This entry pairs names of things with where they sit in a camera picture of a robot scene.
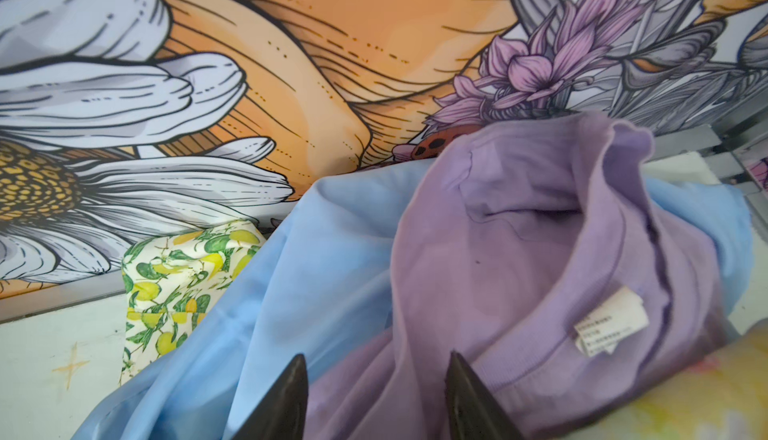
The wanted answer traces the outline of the purple t-shirt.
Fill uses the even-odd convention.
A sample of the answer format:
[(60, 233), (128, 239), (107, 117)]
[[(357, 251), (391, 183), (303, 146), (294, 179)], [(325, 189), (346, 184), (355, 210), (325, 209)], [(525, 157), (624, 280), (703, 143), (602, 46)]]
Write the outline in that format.
[(596, 113), (453, 140), (398, 225), (392, 327), (311, 387), (306, 437), (447, 438), (459, 352), (526, 438), (551, 438), (723, 346), (714, 244), (652, 202), (653, 150)]

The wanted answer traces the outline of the pastel floral cloth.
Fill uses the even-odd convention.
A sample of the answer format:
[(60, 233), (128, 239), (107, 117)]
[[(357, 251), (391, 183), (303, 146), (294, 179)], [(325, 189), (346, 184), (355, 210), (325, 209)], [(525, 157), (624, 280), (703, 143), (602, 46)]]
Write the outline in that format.
[(767, 321), (569, 439), (765, 439)]

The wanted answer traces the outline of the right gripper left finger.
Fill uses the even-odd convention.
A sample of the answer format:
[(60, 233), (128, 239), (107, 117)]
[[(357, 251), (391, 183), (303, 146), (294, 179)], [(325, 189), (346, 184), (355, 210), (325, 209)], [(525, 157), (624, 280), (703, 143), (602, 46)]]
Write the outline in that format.
[(309, 380), (305, 356), (295, 355), (233, 440), (302, 440)]

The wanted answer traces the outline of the lemon print cloth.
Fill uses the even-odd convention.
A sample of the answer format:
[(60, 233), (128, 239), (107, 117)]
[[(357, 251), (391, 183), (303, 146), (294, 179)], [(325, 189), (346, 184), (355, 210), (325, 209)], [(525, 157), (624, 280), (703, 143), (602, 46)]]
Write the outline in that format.
[(119, 383), (182, 346), (266, 242), (248, 220), (154, 237), (121, 262), (127, 310)]

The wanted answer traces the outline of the light blue button shirt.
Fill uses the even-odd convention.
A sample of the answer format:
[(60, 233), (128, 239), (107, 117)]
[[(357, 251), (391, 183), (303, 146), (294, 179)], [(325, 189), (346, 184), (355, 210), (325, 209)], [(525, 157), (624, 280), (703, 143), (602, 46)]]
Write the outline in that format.
[[(230, 439), (297, 354), (311, 387), (393, 324), (401, 218), (436, 158), (319, 180), (176, 350), (105, 398), (79, 439)], [(713, 242), (725, 322), (753, 268), (734, 187), (641, 175), (652, 202)]]

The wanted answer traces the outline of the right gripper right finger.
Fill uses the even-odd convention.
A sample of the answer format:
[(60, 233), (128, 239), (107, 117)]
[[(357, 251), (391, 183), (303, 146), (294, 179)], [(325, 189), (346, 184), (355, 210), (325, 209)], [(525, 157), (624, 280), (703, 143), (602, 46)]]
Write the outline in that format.
[(445, 400), (453, 440), (521, 440), (524, 435), (504, 412), (471, 365), (452, 351), (445, 376)]

